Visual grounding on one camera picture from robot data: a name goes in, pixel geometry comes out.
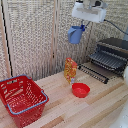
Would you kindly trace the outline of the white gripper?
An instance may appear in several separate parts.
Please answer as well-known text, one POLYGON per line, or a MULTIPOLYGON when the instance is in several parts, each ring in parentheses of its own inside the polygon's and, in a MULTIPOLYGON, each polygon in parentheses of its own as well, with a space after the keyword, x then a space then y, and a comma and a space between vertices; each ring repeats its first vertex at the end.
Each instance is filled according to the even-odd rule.
POLYGON ((83 32, 87 26, 83 26, 83 20, 101 23, 106 16, 107 4, 103 0, 77 0, 72 10, 72 16, 82 19, 83 32))

